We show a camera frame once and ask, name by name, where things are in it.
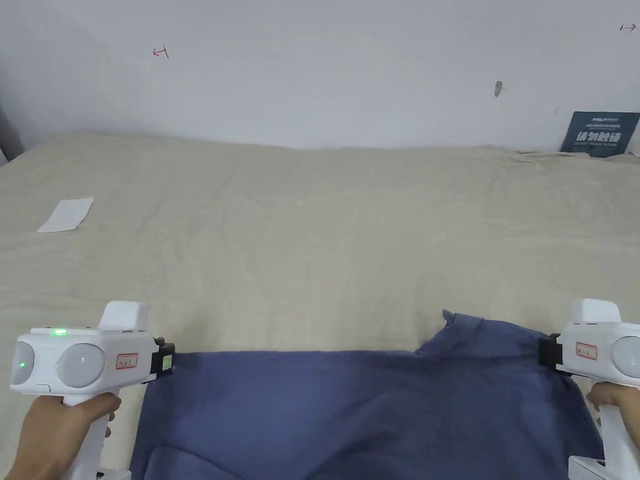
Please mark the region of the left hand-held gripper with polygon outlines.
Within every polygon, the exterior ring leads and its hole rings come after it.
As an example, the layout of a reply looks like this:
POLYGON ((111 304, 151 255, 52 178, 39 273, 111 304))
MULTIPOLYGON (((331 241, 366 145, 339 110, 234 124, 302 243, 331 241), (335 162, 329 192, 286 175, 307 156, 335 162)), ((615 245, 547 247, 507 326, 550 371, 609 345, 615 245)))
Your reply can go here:
POLYGON ((75 406, 174 372, 175 345, 149 330, 140 302, 111 301, 95 328, 35 327, 16 343, 10 386, 75 406))

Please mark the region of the person's right hand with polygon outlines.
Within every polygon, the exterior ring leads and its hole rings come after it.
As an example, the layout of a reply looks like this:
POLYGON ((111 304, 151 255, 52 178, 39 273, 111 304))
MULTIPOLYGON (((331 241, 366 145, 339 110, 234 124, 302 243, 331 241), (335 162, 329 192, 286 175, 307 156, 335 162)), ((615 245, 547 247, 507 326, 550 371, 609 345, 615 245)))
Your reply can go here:
POLYGON ((633 401, 639 401, 639 389, 612 382, 596 382, 586 395, 587 401, 596 411, 602 406, 622 408, 633 401))

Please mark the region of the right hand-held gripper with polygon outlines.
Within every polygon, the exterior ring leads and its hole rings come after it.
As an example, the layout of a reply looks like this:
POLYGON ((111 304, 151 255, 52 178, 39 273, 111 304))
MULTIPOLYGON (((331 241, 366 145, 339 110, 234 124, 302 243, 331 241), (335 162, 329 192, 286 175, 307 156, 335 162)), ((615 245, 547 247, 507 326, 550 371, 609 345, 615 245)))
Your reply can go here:
MULTIPOLYGON (((539 340, 538 362, 556 372, 639 389, 639 325, 625 323, 615 303, 578 299, 560 334, 539 340)), ((639 479, 639 453, 618 407, 599 409, 603 459, 570 456, 570 479, 639 479)))

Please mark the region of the person's left hand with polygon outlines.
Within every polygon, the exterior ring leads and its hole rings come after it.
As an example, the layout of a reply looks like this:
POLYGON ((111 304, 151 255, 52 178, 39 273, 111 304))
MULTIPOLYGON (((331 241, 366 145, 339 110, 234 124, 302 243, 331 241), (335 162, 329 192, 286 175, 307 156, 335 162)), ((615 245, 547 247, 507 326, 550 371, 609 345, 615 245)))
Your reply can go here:
POLYGON ((75 406, 57 396, 37 397, 22 423, 14 464, 6 479, 62 479, 92 423, 112 421, 121 399, 106 392, 75 406))

